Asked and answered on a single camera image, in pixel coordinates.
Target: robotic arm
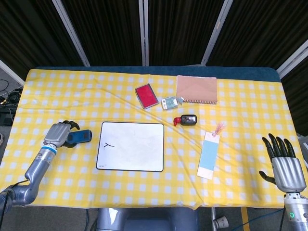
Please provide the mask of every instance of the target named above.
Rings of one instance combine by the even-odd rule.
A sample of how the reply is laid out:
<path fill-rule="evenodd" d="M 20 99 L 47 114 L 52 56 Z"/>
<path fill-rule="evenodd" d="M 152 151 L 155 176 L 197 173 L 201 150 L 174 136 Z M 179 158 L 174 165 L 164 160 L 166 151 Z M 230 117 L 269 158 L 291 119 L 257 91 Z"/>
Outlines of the robotic arm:
<path fill-rule="evenodd" d="M 283 191 L 284 205 L 292 230 L 308 230 L 308 199 L 301 196 L 306 188 L 304 174 L 299 160 L 296 158 L 292 144 L 279 137 L 269 134 L 272 145 L 266 138 L 262 138 L 272 163 L 274 178 L 259 171 L 261 177 Z"/>
<path fill-rule="evenodd" d="M 44 146 L 25 173 L 25 178 L 29 181 L 29 184 L 11 185 L 0 193 L 0 214 L 3 209 L 7 212 L 14 205 L 28 205 L 35 200 L 39 191 L 39 184 L 50 162 L 55 157 L 57 148 L 61 146 L 72 148 L 76 145 L 66 142 L 66 138 L 73 128 L 79 130 L 79 125 L 68 120 L 52 125 L 44 139 Z"/>

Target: table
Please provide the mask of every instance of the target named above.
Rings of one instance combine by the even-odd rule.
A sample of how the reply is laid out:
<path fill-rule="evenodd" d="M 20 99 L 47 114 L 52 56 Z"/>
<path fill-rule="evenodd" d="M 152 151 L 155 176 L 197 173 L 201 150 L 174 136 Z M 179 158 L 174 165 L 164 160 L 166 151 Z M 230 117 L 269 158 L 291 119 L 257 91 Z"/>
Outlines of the table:
<path fill-rule="evenodd" d="M 282 85 L 277 73 L 269 68 L 242 68 L 237 71 L 242 79 L 227 79 L 235 78 L 234 72 L 236 68 L 197 69 L 190 75 L 220 78 L 218 104 L 185 103 L 164 111 L 160 105 L 142 109 L 134 89 L 149 82 L 158 98 L 175 95 L 177 73 L 163 76 L 30 70 L 0 166 L 1 188 L 24 179 L 50 126 L 69 119 L 78 122 L 81 129 L 92 130 L 92 141 L 58 150 L 33 205 L 282 207 L 283 193 L 258 174 L 263 170 L 272 175 L 261 140 L 269 132 L 288 138 L 305 166 Z M 185 70 L 178 74 L 189 75 Z M 198 124 L 174 127 L 173 118 L 186 113 L 196 114 Z M 103 121 L 163 123 L 164 171 L 97 170 Z M 227 127 L 221 133 L 214 177 L 202 179 L 196 172 L 203 136 L 219 122 Z"/>

